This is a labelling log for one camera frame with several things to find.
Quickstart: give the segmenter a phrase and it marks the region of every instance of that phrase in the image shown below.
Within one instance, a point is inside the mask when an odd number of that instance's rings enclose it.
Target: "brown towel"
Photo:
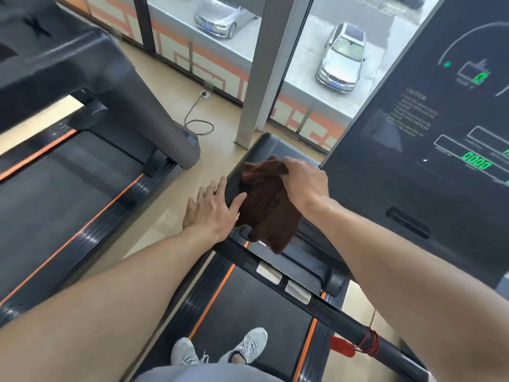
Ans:
[[[289,201],[283,181],[288,173],[276,155],[259,163],[245,162],[241,188],[247,198],[240,207],[236,227],[249,225],[249,241],[263,241],[274,253],[281,253],[297,230],[302,217]]]

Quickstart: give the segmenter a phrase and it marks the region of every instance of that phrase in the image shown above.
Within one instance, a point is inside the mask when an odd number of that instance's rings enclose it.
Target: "car wheel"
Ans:
[[[233,36],[235,36],[236,32],[237,32],[237,24],[233,23],[230,26],[230,29],[228,30],[228,38],[233,38]]]

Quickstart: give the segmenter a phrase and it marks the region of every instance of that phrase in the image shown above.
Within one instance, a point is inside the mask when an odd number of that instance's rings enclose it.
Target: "white sneaker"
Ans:
[[[239,352],[244,358],[246,365],[253,362],[262,354],[265,349],[265,345],[267,344],[268,337],[269,335],[265,329],[261,327],[253,328],[246,334],[242,342],[240,342],[237,347],[228,351],[221,357],[220,362],[229,362],[232,353],[236,352]]]
[[[180,338],[172,349],[172,366],[175,365],[197,365],[199,363],[208,363],[209,356],[205,353],[202,359],[198,359],[192,342],[188,338]]]

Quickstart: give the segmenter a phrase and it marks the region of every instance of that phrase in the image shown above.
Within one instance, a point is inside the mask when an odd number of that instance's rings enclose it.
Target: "treadmill side rail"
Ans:
[[[276,291],[285,299],[314,316],[317,320],[324,323],[334,332],[340,334],[361,350],[366,350],[370,346],[372,334],[368,327],[311,292],[309,292],[310,298],[307,303],[305,301],[303,302],[301,298],[296,298],[295,295],[293,295],[294,292],[289,293],[286,291],[288,285],[291,284],[291,280],[288,276],[281,274],[281,281],[275,284],[272,280],[257,271],[263,260],[231,238],[228,237],[225,241],[216,244],[213,250],[254,276],[257,280]],[[373,358],[377,359],[407,381],[428,382],[429,373],[425,368],[407,357],[392,343],[381,337],[378,338],[378,341],[380,346],[378,351],[373,355]]]

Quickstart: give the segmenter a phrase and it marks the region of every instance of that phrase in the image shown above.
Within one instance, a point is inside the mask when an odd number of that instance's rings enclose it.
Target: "car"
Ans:
[[[198,27],[220,38],[233,38],[240,28],[257,18],[230,0],[200,0],[194,12]]]
[[[399,2],[409,6],[412,9],[421,9],[425,0],[398,0]]]
[[[367,60],[365,50],[366,32],[348,23],[335,26],[325,43],[316,79],[340,92],[353,91]]]

